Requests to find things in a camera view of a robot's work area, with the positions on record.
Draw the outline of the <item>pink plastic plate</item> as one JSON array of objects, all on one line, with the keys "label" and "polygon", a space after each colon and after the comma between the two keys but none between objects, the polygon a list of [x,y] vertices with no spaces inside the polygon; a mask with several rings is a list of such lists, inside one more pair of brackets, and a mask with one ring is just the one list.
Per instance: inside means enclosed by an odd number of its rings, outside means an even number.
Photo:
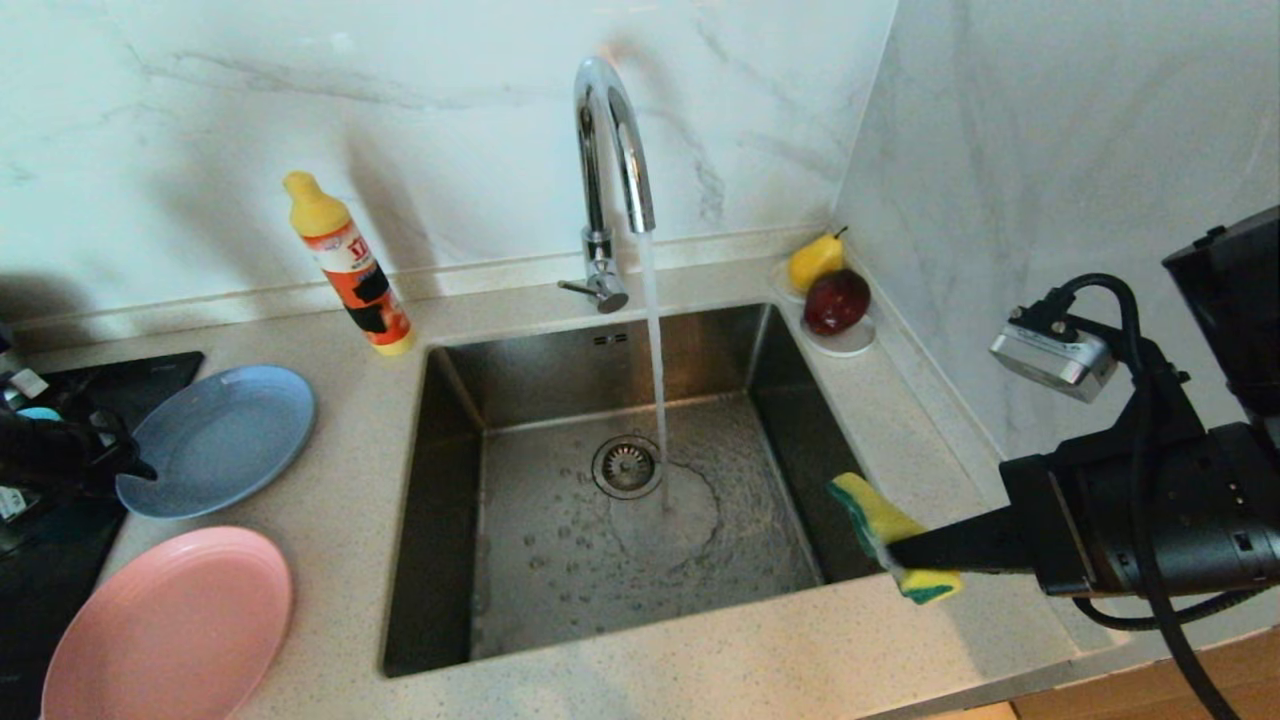
[{"label": "pink plastic plate", "polygon": [[230,720],[285,642],[291,568],[266,536],[212,527],[106,579],[55,648],[41,720]]}]

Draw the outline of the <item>metal sink drain strainer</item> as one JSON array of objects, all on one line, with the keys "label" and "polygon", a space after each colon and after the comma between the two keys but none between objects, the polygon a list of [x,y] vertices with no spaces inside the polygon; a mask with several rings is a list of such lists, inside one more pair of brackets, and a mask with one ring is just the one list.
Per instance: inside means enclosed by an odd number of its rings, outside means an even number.
[{"label": "metal sink drain strainer", "polygon": [[643,436],[616,436],[607,439],[591,459],[591,478],[607,496],[617,500],[643,498],[660,487],[663,462],[660,448]]}]

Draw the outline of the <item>chrome faucet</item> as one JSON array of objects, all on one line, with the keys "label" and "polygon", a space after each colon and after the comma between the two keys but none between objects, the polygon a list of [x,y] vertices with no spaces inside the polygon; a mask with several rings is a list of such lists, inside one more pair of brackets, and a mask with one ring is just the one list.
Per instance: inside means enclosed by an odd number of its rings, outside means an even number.
[{"label": "chrome faucet", "polygon": [[648,234],[657,228],[650,172],[637,118],[616,67],[603,56],[585,58],[576,70],[573,118],[586,222],[580,233],[585,277],[558,287],[586,296],[598,313],[612,314],[628,304],[614,256],[614,232],[605,218],[604,146],[611,145],[622,186],[630,229]]}]

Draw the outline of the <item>blue plastic plate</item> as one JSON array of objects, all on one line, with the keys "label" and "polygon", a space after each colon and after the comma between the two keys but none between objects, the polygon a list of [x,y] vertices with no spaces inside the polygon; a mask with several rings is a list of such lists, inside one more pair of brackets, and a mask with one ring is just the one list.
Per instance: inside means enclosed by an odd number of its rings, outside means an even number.
[{"label": "blue plastic plate", "polygon": [[200,518],[248,498],[303,451],[317,402],[311,384],[278,365],[204,378],[160,404],[133,437],[155,479],[120,474],[116,496],[133,514]]}]

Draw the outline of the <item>running water stream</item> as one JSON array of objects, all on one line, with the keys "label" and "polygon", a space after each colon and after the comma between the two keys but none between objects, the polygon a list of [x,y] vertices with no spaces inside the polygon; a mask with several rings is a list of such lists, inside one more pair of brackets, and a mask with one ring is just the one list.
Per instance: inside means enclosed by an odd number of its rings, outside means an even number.
[{"label": "running water stream", "polygon": [[643,266],[643,287],[645,293],[646,332],[650,345],[652,379],[655,402],[655,425],[659,462],[668,462],[669,424],[666,410],[666,365],[660,333],[660,305],[658,299],[657,260],[652,232],[636,234],[637,252]]}]

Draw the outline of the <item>yellow pear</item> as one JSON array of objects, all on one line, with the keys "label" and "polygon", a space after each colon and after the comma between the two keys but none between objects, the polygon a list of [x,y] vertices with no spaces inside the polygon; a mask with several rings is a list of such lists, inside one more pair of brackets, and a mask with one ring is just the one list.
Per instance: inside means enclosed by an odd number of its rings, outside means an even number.
[{"label": "yellow pear", "polygon": [[787,281],[796,293],[806,293],[823,275],[845,266],[844,233],[838,231],[824,233],[795,251],[787,263]]}]

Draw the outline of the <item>stainless steel sink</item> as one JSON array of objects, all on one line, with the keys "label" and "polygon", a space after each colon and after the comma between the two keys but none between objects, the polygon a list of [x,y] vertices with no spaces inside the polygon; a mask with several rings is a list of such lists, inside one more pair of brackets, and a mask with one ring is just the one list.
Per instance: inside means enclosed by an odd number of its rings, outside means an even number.
[{"label": "stainless steel sink", "polygon": [[594,483],[616,436],[657,443],[650,345],[630,322],[431,348],[381,652],[438,671],[879,571],[827,489],[858,471],[772,304],[660,319],[658,489]]}]

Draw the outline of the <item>black induction cooktop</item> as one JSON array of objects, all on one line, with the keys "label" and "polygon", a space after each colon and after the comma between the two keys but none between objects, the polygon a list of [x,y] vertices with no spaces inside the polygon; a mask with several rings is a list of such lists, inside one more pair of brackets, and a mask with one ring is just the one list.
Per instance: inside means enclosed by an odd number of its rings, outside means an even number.
[{"label": "black induction cooktop", "polygon": [[[204,354],[86,366],[47,375],[74,401],[115,413],[134,430],[196,377]],[[118,497],[79,497],[31,519],[37,498],[0,486],[0,720],[38,720],[59,641],[92,594],[127,510]]]}]

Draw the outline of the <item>yellow fish-shaped sponge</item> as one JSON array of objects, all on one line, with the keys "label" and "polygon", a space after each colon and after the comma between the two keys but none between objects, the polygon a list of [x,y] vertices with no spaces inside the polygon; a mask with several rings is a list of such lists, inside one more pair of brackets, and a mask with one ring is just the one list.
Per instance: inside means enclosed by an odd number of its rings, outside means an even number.
[{"label": "yellow fish-shaped sponge", "polygon": [[955,571],[905,568],[891,557],[892,543],[922,536],[927,528],[890,502],[865,478],[847,471],[833,478],[827,489],[849,514],[864,553],[893,578],[904,598],[927,606],[965,591],[964,579]]}]

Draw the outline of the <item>yellow orange dish soap bottle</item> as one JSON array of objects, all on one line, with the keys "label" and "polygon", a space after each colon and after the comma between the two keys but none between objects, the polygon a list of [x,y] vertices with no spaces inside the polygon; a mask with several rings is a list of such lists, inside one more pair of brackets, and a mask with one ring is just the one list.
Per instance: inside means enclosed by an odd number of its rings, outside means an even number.
[{"label": "yellow orange dish soap bottle", "polygon": [[307,172],[289,173],[283,186],[293,231],[365,340],[384,356],[408,352],[413,345],[410,316],[348,206]]}]

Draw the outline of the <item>wooden cabinet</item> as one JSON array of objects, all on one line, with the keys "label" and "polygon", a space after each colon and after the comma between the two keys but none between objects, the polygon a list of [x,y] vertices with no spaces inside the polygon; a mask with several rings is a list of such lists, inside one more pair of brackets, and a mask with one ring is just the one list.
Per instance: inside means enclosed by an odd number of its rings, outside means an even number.
[{"label": "wooden cabinet", "polygon": [[[1280,720],[1280,626],[1199,653],[1240,720]],[[1012,702],[1020,720],[1211,720],[1171,661]]]}]

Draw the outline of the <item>dark red apple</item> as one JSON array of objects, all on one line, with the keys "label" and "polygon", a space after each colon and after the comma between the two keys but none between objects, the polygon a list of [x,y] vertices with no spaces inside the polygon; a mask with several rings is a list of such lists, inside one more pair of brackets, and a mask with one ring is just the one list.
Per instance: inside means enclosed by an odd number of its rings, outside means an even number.
[{"label": "dark red apple", "polygon": [[810,286],[803,323],[818,336],[841,334],[867,315],[870,301],[870,286],[863,275],[847,268],[831,272]]}]

